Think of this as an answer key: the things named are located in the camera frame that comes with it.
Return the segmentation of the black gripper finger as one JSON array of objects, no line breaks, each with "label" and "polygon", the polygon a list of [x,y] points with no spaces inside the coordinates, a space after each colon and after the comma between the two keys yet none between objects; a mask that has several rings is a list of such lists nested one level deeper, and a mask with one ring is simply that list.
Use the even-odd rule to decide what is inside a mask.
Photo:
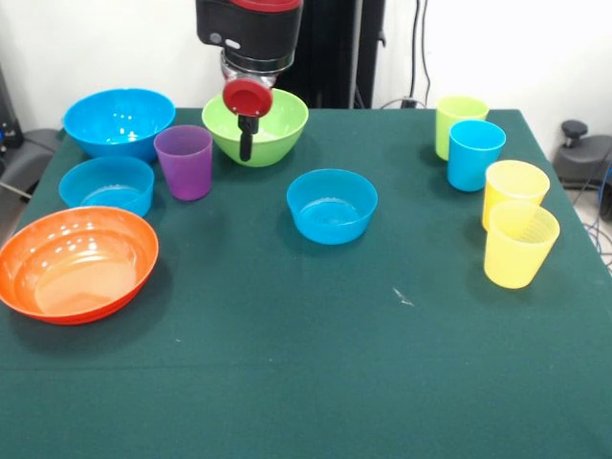
[{"label": "black gripper finger", "polygon": [[258,132],[258,118],[239,115],[238,127],[241,130],[239,158],[246,163],[251,159],[253,136]]}]

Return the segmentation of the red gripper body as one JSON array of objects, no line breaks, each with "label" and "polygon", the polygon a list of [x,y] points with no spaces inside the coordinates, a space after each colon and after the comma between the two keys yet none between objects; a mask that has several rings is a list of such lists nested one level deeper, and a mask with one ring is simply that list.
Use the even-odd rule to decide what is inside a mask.
[{"label": "red gripper body", "polygon": [[227,82],[222,98],[232,113],[245,117],[263,117],[273,105],[272,90],[251,78],[238,78]]}]

